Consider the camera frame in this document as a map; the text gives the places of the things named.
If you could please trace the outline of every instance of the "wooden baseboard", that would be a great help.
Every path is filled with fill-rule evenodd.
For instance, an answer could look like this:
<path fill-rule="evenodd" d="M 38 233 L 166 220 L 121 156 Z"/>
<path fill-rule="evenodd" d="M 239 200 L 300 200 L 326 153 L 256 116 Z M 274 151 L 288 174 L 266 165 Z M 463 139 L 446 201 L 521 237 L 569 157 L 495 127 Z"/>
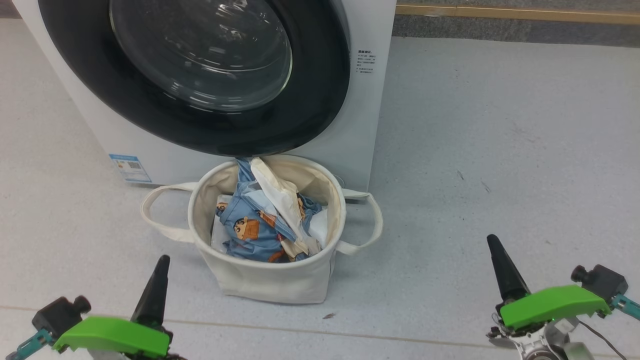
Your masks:
<path fill-rule="evenodd" d="M 493 19 L 546 20 L 592 22 L 599 24 L 640 25 L 640 13 L 603 12 L 585 10 L 556 10 L 530 8 L 503 8 L 493 6 L 447 6 L 428 4 L 402 4 L 396 6 L 398 15 L 487 17 Z"/>

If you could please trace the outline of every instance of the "washing machine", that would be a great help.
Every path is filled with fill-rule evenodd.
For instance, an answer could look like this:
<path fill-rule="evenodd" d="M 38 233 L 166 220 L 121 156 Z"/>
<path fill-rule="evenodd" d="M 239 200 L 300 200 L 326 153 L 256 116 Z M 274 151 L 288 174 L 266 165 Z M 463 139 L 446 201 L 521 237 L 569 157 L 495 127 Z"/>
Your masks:
<path fill-rule="evenodd" d="M 14 4 L 126 181 L 284 152 L 367 189 L 395 0 Z"/>

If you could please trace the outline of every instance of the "energy label sticker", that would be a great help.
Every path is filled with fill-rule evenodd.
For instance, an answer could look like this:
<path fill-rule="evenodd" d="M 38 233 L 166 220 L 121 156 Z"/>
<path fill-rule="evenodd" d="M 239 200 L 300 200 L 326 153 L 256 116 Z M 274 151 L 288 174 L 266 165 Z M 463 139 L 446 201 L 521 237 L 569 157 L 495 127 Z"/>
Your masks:
<path fill-rule="evenodd" d="M 138 157 L 116 154 L 109 154 L 109 157 L 126 181 L 135 181 L 137 183 L 151 182 L 151 178 L 147 175 L 145 168 L 142 167 Z"/>

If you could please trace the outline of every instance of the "washing machine door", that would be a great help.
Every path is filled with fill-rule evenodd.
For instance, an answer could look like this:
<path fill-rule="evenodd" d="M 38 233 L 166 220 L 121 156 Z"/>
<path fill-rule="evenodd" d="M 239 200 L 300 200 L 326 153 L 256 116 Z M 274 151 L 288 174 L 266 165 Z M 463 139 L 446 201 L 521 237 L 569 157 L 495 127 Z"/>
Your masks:
<path fill-rule="evenodd" d="M 39 0 L 80 80 L 165 140 L 226 156 L 298 147 L 349 84 L 330 0 Z"/>

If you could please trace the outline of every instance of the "laundry basket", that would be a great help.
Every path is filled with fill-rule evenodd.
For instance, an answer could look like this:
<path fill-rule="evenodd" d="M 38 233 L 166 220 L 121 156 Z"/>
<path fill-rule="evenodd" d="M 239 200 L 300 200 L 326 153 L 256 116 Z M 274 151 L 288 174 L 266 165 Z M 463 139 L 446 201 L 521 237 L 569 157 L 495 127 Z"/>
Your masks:
<path fill-rule="evenodd" d="M 342 189 L 335 176 L 313 161 L 289 155 L 268 156 L 263 160 L 277 176 L 294 183 L 302 195 L 327 205 L 327 246 L 318 254 L 293 263 L 276 264 L 235 258 L 211 247 L 217 198 L 236 189 L 235 161 L 217 166 L 197 183 L 161 186 L 151 191 L 142 202 L 142 217 L 169 239 L 195 243 L 226 295 L 287 304 L 322 302 L 333 272 L 335 252 L 354 255 L 380 238 L 383 223 L 380 207 L 370 193 Z M 188 208 L 189 229 L 168 227 L 152 220 L 151 205 L 167 190 L 193 192 Z M 346 217 L 345 198 L 366 199 L 373 207 L 373 234 L 363 245 L 340 239 Z"/>

